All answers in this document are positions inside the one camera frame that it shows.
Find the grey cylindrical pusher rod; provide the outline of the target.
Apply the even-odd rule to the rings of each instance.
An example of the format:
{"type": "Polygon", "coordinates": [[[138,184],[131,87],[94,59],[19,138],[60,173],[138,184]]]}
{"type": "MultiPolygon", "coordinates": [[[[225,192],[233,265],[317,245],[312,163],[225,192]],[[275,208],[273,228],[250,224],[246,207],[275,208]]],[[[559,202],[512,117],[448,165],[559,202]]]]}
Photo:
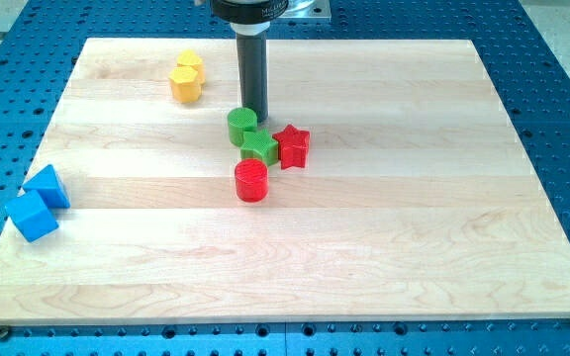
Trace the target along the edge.
{"type": "Polygon", "coordinates": [[[267,41],[270,23],[235,24],[239,87],[242,105],[262,124],[268,117],[267,41]]]}

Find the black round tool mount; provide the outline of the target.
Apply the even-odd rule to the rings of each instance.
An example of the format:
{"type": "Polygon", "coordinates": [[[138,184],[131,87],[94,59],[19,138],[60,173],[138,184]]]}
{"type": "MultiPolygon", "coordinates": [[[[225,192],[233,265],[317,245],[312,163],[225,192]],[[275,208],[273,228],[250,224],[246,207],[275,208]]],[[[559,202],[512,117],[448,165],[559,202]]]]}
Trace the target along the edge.
{"type": "Polygon", "coordinates": [[[211,0],[212,13],[229,23],[260,24],[281,16],[288,8],[288,0],[211,0]]]}

